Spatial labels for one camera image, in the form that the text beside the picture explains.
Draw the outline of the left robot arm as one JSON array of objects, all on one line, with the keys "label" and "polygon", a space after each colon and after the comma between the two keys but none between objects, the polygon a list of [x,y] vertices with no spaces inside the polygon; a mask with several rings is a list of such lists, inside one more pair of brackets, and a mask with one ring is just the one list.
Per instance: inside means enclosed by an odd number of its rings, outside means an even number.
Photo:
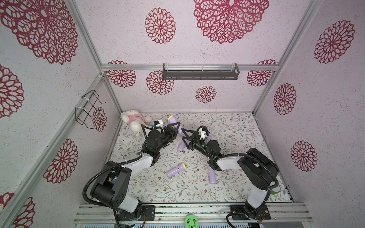
[{"label": "left robot arm", "polygon": [[107,162],[102,171],[85,184],[83,199],[89,204],[112,209],[115,218],[118,212],[131,219],[140,218],[142,202],[127,193],[130,179],[158,162],[160,151],[176,139],[180,124],[170,123],[163,128],[142,125],[144,143],[138,157],[120,163]]}]

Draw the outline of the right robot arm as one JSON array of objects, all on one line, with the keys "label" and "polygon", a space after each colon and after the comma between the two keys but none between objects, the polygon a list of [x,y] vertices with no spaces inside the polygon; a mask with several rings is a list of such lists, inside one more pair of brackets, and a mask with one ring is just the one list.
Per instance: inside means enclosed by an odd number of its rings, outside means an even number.
[{"label": "right robot arm", "polygon": [[245,153],[222,154],[217,140],[209,139],[208,129],[200,126],[197,130],[182,130],[182,142],[188,150],[197,150],[206,156],[208,167],[214,171],[242,170],[252,183],[248,198],[243,205],[231,206],[226,215],[228,225],[233,228],[230,218],[238,220],[270,219],[266,205],[272,190],[279,186],[278,166],[255,148]]}]

